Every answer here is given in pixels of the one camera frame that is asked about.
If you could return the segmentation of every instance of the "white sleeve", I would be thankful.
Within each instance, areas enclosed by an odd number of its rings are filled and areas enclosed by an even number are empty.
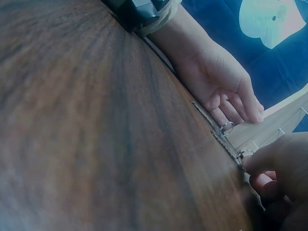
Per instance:
[[[138,31],[138,34],[145,37],[148,34],[151,34],[160,28],[162,28],[164,25],[167,24],[177,13],[178,5],[182,2],[182,0],[170,0],[166,6],[162,10],[160,10],[159,13],[159,19],[157,19],[154,23],[142,28]]]

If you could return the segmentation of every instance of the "wrist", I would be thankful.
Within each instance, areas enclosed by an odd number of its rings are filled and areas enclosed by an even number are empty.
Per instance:
[[[200,48],[215,44],[182,6],[172,20],[148,37],[173,65],[191,60]]]

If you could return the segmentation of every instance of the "skin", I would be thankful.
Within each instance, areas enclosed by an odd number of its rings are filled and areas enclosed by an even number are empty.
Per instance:
[[[167,56],[179,79],[222,126],[263,121],[249,74],[179,6],[176,16],[149,39]]]
[[[308,230],[308,132],[282,136],[245,157],[243,168],[282,231]]]

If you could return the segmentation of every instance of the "silver ring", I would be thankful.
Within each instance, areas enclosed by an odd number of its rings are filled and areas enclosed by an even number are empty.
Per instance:
[[[228,124],[231,124],[231,125],[232,125],[232,128],[230,129],[230,131],[229,131],[227,134],[224,134],[223,136],[229,135],[229,134],[232,132],[233,128],[234,128],[234,123],[231,122],[231,121],[228,121],[227,123],[225,123],[224,125],[222,125],[222,126],[220,127],[219,130],[222,132],[222,131],[223,131],[223,128],[224,128],[225,126],[227,126]]]
[[[252,153],[252,155],[255,154],[254,151],[252,151],[252,150],[250,150],[250,149],[248,149],[248,150],[242,150],[242,151],[240,151],[240,153],[239,153],[239,157],[240,157],[241,159],[244,158],[244,155],[243,155],[244,153]]]

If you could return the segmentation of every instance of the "white pattern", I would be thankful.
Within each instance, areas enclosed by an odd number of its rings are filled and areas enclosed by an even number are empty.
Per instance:
[[[243,0],[239,22],[245,35],[270,49],[306,25],[295,0]]]

